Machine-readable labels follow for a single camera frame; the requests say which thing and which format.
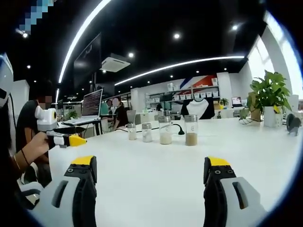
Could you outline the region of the person's left hand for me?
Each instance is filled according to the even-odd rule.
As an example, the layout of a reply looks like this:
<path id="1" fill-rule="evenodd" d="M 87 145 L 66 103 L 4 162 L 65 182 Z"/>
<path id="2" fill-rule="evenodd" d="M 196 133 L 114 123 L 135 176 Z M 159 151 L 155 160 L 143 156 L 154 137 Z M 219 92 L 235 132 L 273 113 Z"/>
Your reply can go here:
<path id="1" fill-rule="evenodd" d="M 37 159 L 41 159 L 42 163 L 49 163 L 48 157 L 45 155 L 49 150 L 48 137 L 44 132 L 39 132 L 33 139 L 21 149 L 26 164 L 30 165 Z"/>

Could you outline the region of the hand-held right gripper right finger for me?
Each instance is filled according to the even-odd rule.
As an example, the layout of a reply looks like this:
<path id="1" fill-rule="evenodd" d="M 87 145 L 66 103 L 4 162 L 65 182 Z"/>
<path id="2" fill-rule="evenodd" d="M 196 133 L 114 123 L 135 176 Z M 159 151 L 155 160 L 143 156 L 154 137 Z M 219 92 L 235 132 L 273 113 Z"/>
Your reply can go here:
<path id="1" fill-rule="evenodd" d="M 259 192 L 222 158 L 204 162 L 205 227 L 256 227 L 267 216 Z"/>

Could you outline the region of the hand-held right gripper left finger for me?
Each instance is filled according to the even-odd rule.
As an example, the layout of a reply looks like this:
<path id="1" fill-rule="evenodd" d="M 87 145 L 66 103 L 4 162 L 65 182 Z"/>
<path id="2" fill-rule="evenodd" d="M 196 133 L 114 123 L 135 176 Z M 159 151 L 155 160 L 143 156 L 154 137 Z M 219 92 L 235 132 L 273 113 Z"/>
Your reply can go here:
<path id="1" fill-rule="evenodd" d="M 52 180 L 29 212 L 43 227 L 95 227 L 97 158 L 78 157 Z"/>

